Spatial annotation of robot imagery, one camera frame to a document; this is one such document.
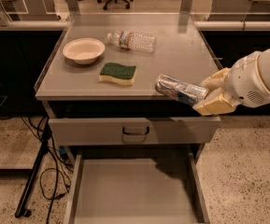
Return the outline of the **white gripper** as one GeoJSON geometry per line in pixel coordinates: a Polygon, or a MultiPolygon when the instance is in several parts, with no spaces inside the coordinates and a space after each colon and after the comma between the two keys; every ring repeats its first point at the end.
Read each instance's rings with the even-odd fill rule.
{"type": "Polygon", "coordinates": [[[270,50],[254,51],[200,85],[212,91],[192,107],[202,116],[232,113],[239,104],[252,108],[270,104],[270,50]]]}

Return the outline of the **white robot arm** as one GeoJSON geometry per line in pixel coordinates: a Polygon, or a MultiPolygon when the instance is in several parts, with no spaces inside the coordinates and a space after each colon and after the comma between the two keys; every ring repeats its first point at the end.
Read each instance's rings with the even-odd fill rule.
{"type": "Polygon", "coordinates": [[[209,89],[209,95],[192,108],[202,116],[232,113],[239,105],[270,104],[270,49],[252,52],[200,85],[209,89]]]}

